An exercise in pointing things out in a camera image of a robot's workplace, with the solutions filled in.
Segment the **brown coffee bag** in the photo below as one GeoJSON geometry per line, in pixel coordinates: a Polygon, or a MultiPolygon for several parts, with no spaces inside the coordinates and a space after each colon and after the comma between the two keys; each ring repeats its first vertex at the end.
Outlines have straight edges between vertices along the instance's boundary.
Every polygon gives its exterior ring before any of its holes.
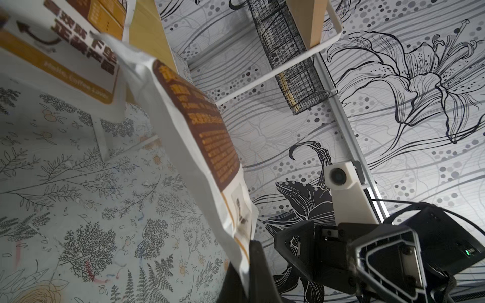
{"type": "Polygon", "coordinates": [[[218,107],[168,65],[108,34],[136,103],[149,115],[171,162],[231,260],[245,292],[250,289],[250,242],[258,209],[218,107]]]}
{"type": "Polygon", "coordinates": [[[126,82],[98,39],[129,39],[134,1],[2,1],[1,74],[111,122],[125,118],[126,82]]]}

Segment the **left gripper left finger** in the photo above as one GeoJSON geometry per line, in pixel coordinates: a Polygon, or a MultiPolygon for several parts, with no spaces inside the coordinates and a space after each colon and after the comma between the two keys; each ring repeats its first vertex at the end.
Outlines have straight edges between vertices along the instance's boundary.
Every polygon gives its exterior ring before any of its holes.
{"type": "Polygon", "coordinates": [[[217,303],[244,303],[246,296],[241,279],[236,272],[227,272],[217,303]]]}

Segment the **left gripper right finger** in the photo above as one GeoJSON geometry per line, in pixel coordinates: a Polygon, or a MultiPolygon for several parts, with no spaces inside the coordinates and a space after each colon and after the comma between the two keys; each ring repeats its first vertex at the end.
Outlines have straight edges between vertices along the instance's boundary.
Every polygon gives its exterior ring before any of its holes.
{"type": "Polygon", "coordinates": [[[266,261],[263,246],[258,241],[250,242],[250,303],[291,303],[281,297],[266,261]]]}

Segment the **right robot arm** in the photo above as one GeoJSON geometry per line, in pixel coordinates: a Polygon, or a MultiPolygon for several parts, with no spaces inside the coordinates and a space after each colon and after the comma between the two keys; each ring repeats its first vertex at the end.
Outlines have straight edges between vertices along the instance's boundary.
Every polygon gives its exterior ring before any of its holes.
{"type": "Polygon", "coordinates": [[[409,203],[410,217],[395,225],[304,221],[275,235],[275,249],[307,282],[353,295],[359,302],[451,302],[455,276],[484,259],[484,246],[436,205],[409,203]]]}

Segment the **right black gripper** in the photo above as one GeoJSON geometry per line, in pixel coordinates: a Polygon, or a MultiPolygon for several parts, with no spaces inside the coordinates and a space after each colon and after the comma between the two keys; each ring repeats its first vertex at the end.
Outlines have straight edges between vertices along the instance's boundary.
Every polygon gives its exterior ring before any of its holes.
{"type": "Polygon", "coordinates": [[[418,235],[410,227],[303,221],[279,231],[274,248],[300,276],[382,302],[427,302],[418,235]]]}

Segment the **brown coffee bag top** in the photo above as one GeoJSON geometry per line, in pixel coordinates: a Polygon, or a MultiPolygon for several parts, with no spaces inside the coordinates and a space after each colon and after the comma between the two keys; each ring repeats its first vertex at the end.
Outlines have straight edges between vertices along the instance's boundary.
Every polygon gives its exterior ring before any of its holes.
{"type": "Polygon", "coordinates": [[[245,292],[250,289],[250,242],[258,209],[218,107],[168,65],[108,34],[136,103],[149,115],[171,162],[231,260],[245,292]]]}

